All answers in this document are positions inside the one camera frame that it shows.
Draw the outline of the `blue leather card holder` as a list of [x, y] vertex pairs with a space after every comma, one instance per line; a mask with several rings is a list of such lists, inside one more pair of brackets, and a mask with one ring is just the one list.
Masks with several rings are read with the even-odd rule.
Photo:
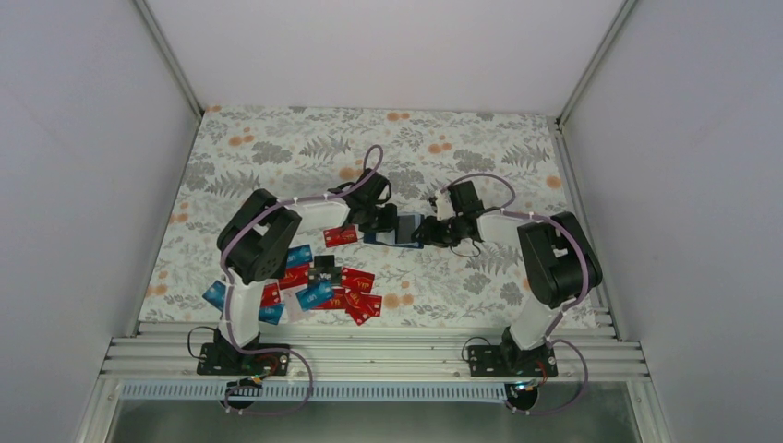
[[414, 238], [414, 232], [421, 225], [424, 216], [419, 213], [402, 213], [397, 216], [396, 228], [387, 233], [366, 233], [363, 243], [410, 249], [422, 249], [421, 241]]

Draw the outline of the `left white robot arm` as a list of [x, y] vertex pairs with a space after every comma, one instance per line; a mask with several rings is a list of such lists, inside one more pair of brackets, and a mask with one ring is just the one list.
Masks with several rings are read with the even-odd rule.
[[254, 287], [283, 276], [295, 235], [351, 224], [388, 232], [395, 212], [391, 191], [389, 179], [366, 169], [358, 181], [324, 194], [279, 199], [259, 189], [242, 204], [217, 242], [226, 279], [219, 331], [227, 343], [220, 360], [230, 371], [246, 373], [257, 361], [261, 292]]

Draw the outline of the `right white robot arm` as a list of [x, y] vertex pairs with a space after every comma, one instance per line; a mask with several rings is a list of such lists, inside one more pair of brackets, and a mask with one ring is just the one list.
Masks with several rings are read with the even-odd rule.
[[570, 211], [545, 215], [489, 207], [469, 181], [446, 186], [428, 202], [435, 213], [416, 228], [416, 241], [450, 248], [470, 240], [521, 255], [534, 299], [504, 330], [500, 363], [510, 375], [523, 375], [536, 362], [534, 349], [547, 344], [567, 312], [603, 280], [582, 224]]

